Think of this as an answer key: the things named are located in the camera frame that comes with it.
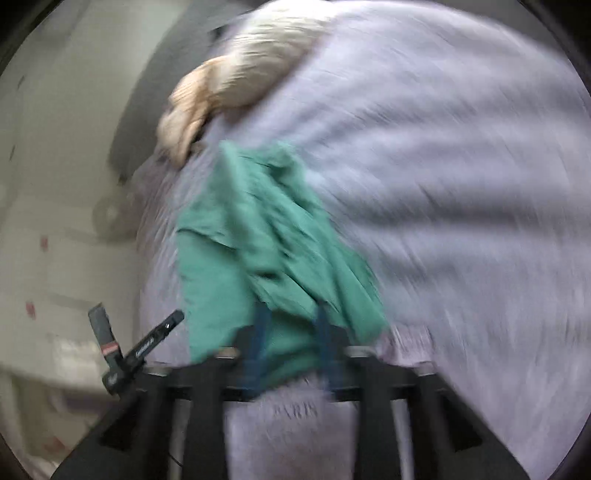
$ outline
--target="green fabric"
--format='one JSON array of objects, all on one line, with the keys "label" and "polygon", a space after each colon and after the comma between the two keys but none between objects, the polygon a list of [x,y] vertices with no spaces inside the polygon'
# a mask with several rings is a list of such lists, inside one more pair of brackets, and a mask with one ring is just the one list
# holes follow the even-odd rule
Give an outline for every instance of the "green fabric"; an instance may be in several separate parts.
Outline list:
[{"label": "green fabric", "polygon": [[192,359],[230,344],[252,322],[256,298],[272,310],[267,387],[319,366],[317,301],[352,343],[374,340],[386,323],[371,270],[337,239],[291,149],[223,142],[220,150],[205,190],[178,220]]}]

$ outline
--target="floor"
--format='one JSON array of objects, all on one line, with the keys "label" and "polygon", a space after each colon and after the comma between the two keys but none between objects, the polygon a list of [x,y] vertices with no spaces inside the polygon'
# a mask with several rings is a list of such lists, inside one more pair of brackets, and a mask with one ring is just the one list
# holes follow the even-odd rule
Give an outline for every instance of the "floor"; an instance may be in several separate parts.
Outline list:
[{"label": "floor", "polygon": [[50,461],[38,462],[45,470],[94,418],[64,399],[72,389],[102,390],[88,308],[104,302],[122,347],[131,347],[134,244],[102,242],[92,209],[120,188],[106,164],[113,133],[189,3],[65,0],[0,77],[2,432],[21,456]]}]

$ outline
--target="crumpled cloth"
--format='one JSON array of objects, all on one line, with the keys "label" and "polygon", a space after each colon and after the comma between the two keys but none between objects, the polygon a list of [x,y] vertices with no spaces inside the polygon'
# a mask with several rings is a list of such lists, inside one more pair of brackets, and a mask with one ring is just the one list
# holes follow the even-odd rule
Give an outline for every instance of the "crumpled cloth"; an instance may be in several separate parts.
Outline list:
[{"label": "crumpled cloth", "polygon": [[216,106],[209,84],[223,59],[223,56],[210,59],[185,75],[168,99],[170,108],[158,123],[158,146],[176,168],[184,167],[191,144]]},{"label": "crumpled cloth", "polygon": [[319,302],[353,344],[375,340],[387,324],[374,276],[338,240],[291,149],[240,150],[222,142],[220,150],[206,189],[178,220],[192,360],[250,325],[257,299],[272,311],[263,385],[319,366]]}]

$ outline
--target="bed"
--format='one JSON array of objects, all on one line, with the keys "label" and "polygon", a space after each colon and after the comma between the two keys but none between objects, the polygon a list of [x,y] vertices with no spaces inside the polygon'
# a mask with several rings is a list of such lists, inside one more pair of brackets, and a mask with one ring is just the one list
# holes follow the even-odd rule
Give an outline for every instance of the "bed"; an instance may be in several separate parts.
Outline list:
[{"label": "bed", "polygon": [[[219,141],[287,141],[374,269],[388,320],[429,329],[438,370],[545,480],[591,411],[591,98],[563,55],[492,21],[336,5],[314,54],[253,108],[216,116],[182,171],[156,155],[135,171],[137,335],[183,305],[176,218]],[[151,357],[189,361],[185,325]],[[227,416],[232,478],[350,478],[354,408],[328,402],[313,375]]]}]

